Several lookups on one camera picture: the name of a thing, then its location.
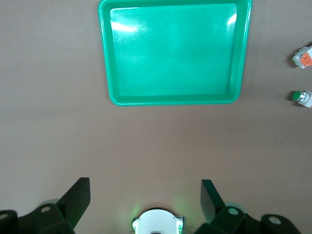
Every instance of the table surface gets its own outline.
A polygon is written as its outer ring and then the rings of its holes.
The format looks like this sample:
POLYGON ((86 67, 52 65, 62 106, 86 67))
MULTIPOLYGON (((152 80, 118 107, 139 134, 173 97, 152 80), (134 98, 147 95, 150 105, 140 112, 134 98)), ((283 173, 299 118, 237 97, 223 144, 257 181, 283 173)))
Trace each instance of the table surface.
POLYGON ((312 40, 310 0, 253 1, 239 99, 118 107, 108 96, 98 1, 0 1, 0 210, 25 215, 82 176, 91 204, 77 234, 132 233, 145 209, 204 216, 201 179, 260 219, 312 230, 312 89, 291 56, 312 40))

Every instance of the screw hole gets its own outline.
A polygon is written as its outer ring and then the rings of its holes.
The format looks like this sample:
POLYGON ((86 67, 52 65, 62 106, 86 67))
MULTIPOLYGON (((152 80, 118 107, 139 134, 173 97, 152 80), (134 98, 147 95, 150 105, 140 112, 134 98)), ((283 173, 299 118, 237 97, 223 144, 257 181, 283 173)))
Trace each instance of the screw hole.
POLYGON ((272 224, 276 224, 276 225, 282 224, 281 220, 279 220, 279 218, 274 217, 274 216, 269 217, 269 221, 270 221, 272 224))
POLYGON ((47 212, 47 211, 49 211, 50 209, 51 209, 51 208, 50 208, 49 206, 43 207, 43 208, 41 209, 41 213, 47 212))
POLYGON ((238 215, 238 211, 235 208, 230 208, 228 211, 231 215, 238 215))
POLYGON ((7 218, 9 215, 8 214, 0 214, 0 220, 7 218))

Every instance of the white circular device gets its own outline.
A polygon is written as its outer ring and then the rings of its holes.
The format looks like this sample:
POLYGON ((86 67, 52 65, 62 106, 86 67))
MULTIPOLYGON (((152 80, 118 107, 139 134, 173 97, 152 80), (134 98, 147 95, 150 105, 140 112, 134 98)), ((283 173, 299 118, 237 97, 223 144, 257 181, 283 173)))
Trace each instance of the white circular device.
POLYGON ((181 234, 183 221, 166 210, 153 209, 134 220, 132 226, 136 234, 181 234))

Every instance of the plastic tray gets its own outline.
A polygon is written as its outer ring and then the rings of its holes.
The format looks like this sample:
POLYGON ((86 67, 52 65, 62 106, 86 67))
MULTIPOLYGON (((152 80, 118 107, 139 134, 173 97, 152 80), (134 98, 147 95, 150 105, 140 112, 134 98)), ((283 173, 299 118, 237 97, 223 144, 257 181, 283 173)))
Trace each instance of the plastic tray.
POLYGON ((240 93, 252 0, 103 0, 117 105, 222 104, 240 93))

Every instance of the green tray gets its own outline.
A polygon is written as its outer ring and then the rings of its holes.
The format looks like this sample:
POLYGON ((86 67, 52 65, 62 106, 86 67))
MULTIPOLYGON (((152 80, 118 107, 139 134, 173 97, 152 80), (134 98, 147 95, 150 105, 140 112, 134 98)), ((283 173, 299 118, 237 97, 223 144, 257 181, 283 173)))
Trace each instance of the green tray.
POLYGON ((222 104, 240 93, 252 0, 102 0, 116 105, 222 104))

